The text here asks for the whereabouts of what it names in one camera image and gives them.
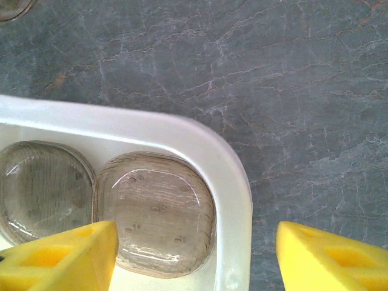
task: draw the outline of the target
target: raised dots on lid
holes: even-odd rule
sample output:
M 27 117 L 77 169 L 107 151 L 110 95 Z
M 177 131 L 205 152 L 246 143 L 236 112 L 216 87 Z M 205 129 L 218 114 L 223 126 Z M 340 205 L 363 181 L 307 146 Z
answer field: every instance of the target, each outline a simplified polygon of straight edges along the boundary
M 128 153 L 109 161 L 93 188 L 95 221 L 117 223 L 119 266 L 174 278 L 205 263 L 213 246 L 215 207 L 205 182 L 186 162 Z

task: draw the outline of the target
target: white plastic tray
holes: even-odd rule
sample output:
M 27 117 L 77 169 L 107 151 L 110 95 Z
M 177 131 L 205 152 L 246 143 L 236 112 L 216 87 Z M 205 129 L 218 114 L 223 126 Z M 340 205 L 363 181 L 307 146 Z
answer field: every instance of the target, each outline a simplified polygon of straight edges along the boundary
M 80 151 L 98 173 L 134 151 L 176 155 L 206 181 L 216 205 L 216 244 L 192 274 L 158 279 L 115 267 L 111 291 L 248 290 L 252 196 L 243 166 L 216 133 L 191 119 L 134 110 L 0 95 L 0 150 L 17 141 L 60 142 Z M 0 238 L 0 249 L 10 245 Z

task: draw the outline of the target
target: round plastic lid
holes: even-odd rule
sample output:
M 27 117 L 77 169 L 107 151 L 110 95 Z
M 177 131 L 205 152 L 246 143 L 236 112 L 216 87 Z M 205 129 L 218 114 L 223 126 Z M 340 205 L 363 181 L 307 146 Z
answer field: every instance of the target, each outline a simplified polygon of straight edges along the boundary
M 37 0 L 0 0 L 0 21 L 14 20 L 27 13 Z
M 0 152 L 0 224 L 12 244 L 92 221 L 94 173 L 77 151 L 41 141 Z
M 215 207 L 201 177 L 184 161 L 128 153 L 97 177 L 95 220 L 115 220 L 117 265 L 174 278 L 203 265 L 213 245 Z

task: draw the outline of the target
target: gray marble countertop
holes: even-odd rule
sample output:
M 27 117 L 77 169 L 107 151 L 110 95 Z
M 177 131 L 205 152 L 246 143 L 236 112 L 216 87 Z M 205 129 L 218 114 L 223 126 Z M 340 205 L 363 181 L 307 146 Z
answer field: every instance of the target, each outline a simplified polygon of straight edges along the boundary
M 0 25 L 0 93 L 214 129 L 252 186 L 250 289 L 282 290 L 282 220 L 388 248 L 387 10 L 373 0 L 40 0 Z

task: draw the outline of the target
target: countertop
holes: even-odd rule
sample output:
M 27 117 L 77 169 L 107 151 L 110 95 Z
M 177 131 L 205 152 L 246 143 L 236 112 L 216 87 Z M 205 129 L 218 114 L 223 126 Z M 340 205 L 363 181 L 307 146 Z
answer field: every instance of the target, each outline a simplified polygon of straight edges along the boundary
M 214 129 L 252 187 L 250 289 L 282 290 L 282 220 L 388 248 L 387 10 L 372 0 L 41 0 L 0 25 L 0 93 Z

